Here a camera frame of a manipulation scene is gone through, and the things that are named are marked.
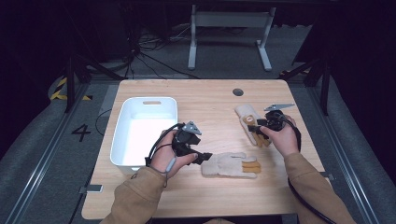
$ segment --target human hand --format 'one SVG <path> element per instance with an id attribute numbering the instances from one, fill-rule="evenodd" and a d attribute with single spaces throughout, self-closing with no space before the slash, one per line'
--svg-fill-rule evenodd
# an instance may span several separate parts
<path id="1" fill-rule="evenodd" d="M 175 133 L 176 131 L 168 133 L 158 144 L 150 165 L 154 170 L 166 175 L 167 178 L 174 176 L 181 167 L 192 163 L 198 157 L 196 153 L 191 153 L 182 157 L 178 157 L 175 154 L 175 151 L 172 149 L 172 140 L 175 137 Z M 166 168 L 171 163 L 172 159 L 176 159 L 175 163 L 169 173 L 166 174 Z"/>
<path id="2" fill-rule="evenodd" d="M 285 117 L 296 126 L 294 119 L 287 115 Z M 260 131 L 272 140 L 274 146 L 284 158 L 289 154 L 299 152 L 296 134 L 288 123 L 279 132 L 275 132 L 264 126 L 260 127 Z"/>

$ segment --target printed number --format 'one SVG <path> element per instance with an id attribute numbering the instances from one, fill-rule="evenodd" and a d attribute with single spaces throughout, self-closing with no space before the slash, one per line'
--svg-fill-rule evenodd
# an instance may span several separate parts
<path id="1" fill-rule="evenodd" d="M 88 125 L 83 124 L 83 125 L 81 125 L 81 127 L 75 129 L 72 132 L 72 134 L 81 134 L 81 137 L 79 138 L 79 142 L 82 142 L 82 140 L 84 139 L 84 135 L 91 133 L 91 132 L 87 132 L 87 128 L 88 128 Z"/>

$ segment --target white plastic bin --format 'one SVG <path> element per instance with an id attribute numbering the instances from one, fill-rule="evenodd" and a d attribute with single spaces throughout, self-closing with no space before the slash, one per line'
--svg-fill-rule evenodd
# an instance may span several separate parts
<path id="1" fill-rule="evenodd" d="M 145 157 L 167 130 L 177 123 L 177 102 L 171 97 L 135 97 L 121 108 L 110 160 L 126 175 L 145 166 Z"/>

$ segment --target person's left hand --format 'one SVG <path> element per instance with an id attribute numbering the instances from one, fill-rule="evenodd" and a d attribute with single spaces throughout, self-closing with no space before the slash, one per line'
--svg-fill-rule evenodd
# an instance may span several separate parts
<path id="1" fill-rule="evenodd" d="M 181 167 L 195 161 L 198 157 L 196 153 L 191 153 L 186 156 L 177 157 L 174 150 L 172 149 L 172 140 L 175 137 L 176 131 L 172 131 L 168 133 L 163 140 L 158 144 L 156 147 L 157 151 L 155 152 L 150 167 L 154 168 L 155 170 L 163 173 L 165 175 L 166 167 L 169 165 L 171 160 L 176 157 L 175 164 L 173 165 L 172 169 L 167 174 L 167 178 L 174 176 Z"/>

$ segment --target white tray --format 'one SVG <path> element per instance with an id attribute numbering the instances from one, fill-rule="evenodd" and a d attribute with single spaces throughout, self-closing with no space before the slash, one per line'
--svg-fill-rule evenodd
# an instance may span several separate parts
<path id="1" fill-rule="evenodd" d="M 177 123 L 177 103 L 171 97 L 135 97 L 121 108 L 110 160 L 126 175 L 145 166 L 145 157 L 160 137 Z"/>

